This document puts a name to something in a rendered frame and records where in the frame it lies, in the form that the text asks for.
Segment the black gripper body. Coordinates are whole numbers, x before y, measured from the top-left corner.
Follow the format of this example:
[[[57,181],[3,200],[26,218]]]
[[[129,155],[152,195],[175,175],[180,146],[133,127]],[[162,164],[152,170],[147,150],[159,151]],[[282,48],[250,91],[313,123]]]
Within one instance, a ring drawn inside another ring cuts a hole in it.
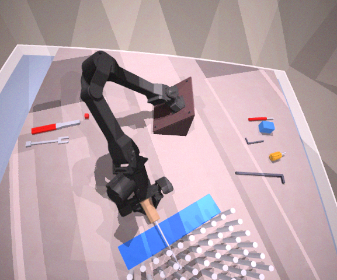
[[[134,190],[135,196],[130,199],[126,199],[123,205],[116,203],[120,215],[124,217],[131,214],[132,210],[140,207],[139,202],[147,200],[153,195],[155,197],[160,195],[161,190],[163,194],[168,194],[173,191],[173,185],[166,177],[156,180],[152,185],[148,179],[144,184],[136,187]]]

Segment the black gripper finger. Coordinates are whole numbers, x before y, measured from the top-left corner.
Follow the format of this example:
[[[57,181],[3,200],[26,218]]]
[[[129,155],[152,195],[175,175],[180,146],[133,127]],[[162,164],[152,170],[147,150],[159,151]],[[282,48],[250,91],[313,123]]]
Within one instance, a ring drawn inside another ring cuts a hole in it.
[[[152,204],[154,205],[155,209],[157,208],[160,200],[164,197],[164,195],[161,193],[160,195],[158,196],[152,196],[151,199],[152,199]]]
[[[140,205],[140,207],[133,210],[133,212],[141,212],[142,214],[146,215],[146,213],[145,213],[145,211],[144,211],[144,209],[143,209],[143,207],[141,206],[140,203],[139,203],[139,205]]]

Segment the blue flat strip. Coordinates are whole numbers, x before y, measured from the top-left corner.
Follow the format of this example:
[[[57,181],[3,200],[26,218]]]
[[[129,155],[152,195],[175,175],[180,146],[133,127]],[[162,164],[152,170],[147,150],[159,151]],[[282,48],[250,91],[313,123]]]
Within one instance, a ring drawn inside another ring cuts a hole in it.
[[[158,223],[169,245],[186,236],[221,211],[211,195],[204,196],[185,209]],[[118,246],[128,270],[167,248],[157,225]]]

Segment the orange ribbed screwdriver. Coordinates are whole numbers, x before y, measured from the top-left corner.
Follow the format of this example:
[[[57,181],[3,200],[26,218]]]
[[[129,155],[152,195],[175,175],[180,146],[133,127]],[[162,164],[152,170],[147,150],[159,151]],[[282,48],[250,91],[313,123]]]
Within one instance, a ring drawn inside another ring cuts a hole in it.
[[[281,159],[282,155],[285,154],[285,153],[280,153],[280,152],[271,153],[270,156],[269,156],[270,160],[275,161],[277,159]]]

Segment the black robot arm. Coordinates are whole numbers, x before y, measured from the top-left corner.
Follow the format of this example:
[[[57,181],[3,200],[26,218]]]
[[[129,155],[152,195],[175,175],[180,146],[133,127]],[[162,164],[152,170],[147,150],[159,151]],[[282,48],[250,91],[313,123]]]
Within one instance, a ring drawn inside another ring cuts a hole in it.
[[[179,97],[176,85],[169,87],[162,83],[151,83],[118,66],[116,59],[104,51],[95,52],[82,63],[80,96],[105,135],[112,158],[113,174],[116,174],[106,184],[107,196],[113,202],[123,205],[136,187],[148,180],[144,166],[148,158],[139,155],[138,146],[123,132],[103,97],[107,81],[146,96],[147,103],[153,106],[167,104],[172,114],[186,105],[183,96]],[[127,167],[121,167],[126,164]]]

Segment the blue block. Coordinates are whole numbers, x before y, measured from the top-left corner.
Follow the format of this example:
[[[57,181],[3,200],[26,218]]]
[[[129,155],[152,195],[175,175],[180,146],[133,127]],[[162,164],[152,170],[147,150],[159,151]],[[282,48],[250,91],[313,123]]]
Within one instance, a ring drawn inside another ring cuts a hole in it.
[[[259,132],[271,133],[275,130],[275,126],[273,122],[262,121],[259,124]]]

